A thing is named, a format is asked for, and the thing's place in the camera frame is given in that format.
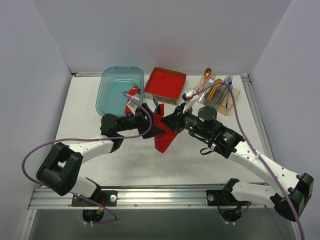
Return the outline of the red paper napkin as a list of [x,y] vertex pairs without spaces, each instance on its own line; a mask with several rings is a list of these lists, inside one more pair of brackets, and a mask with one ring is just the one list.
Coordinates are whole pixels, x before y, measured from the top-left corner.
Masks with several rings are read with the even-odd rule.
[[160,153],[164,153],[171,145],[177,134],[172,132],[166,125],[161,122],[161,119],[165,114],[165,105],[163,103],[161,103],[160,105],[161,114],[157,114],[156,110],[154,111],[154,123],[156,126],[164,129],[165,133],[154,137],[154,146],[157,151],[159,151]]

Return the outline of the blue plastic knife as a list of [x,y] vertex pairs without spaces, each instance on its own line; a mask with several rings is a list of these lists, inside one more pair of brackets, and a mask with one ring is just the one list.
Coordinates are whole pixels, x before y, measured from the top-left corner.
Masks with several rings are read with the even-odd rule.
[[155,108],[156,112],[158,115],[160,115],[162,113],[162,109],[161,109],[161,105],[157,105],[156,108]]

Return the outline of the teal plastic spoon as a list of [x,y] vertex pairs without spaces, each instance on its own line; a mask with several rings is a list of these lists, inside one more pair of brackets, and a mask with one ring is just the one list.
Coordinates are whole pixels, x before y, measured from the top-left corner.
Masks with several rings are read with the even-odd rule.
[[152,99],[153,99],[154,105],[156,107],[158,107],[159,106],[159,102],[158,102],[157,98],[153,96]]

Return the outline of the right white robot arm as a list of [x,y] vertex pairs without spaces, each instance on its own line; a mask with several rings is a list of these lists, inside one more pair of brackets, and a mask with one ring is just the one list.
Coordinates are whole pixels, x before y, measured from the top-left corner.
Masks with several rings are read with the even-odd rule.
[[184,111],[184,106],[176,107],[161,122],[177,134],[189,131],[207,143],[212,152],[245,167],[267,184],[262,186],[231,179],[221,193],[222,200],[228,205],[238,201],[273,207],[283,218],[296,222],[311,199],[314,178],[308,173],[288,170],[252,150],[243,136],[217,121],[217,111],[213,107],[201,107],[197,115],[193,115],[191,109]]

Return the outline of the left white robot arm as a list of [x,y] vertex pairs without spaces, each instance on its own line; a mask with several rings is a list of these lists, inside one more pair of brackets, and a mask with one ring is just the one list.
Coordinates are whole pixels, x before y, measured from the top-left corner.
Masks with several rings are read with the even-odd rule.
[[124,140],[120,132],[137,130],[143,139],[164,134],[165,130],[157,126],[163,114],[163,104],[156,106],[152,112],[146,103],[134,113],[122,117],[105,114],[101,119],[100,131],[108,137],[107,140],[54,144],[36,173],[37,180],[60,196],[71,193],[83,196],[83,200],[90,206],[97,205],[101,201],[101,186],[79,175],[81,165],[118,150]]

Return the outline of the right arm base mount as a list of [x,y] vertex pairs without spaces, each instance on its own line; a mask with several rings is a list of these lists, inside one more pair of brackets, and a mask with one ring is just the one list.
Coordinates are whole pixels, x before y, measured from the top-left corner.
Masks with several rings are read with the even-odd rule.
[[211,207],[238,207],[249,204],[249,201],[236,200],[230,191],[223,190],[223,188],[207,189],[205,193],[207,205]]

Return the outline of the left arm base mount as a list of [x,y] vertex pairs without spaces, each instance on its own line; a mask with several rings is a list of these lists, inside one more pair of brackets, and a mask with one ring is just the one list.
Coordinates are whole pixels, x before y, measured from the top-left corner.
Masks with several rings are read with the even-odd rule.
[[[115,207],[117,205],[118,191],[114,189],[101,189],[96,190],[95,193],[89,198],[89,200],[94,201],[105,207]],[[83,200],[78,196],[74,195],[71,202],[72,207],[97,207],[87,200]]]

